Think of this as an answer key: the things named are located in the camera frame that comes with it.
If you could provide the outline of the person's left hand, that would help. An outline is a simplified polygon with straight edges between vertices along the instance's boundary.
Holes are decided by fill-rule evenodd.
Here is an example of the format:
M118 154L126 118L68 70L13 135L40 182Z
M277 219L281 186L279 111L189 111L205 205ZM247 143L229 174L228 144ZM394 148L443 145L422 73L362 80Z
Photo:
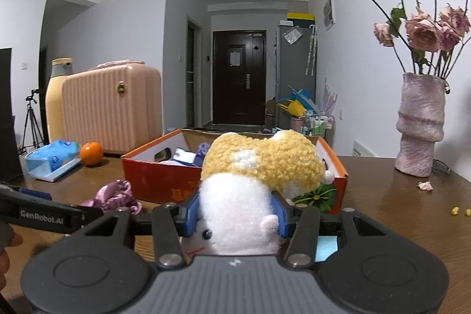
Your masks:
M21 234L14 232L13 238L8 243L8 247L20 246L23 243ZM6 287L5 274L10 268L10 258L6 250L2 250L0 254L0 290Z

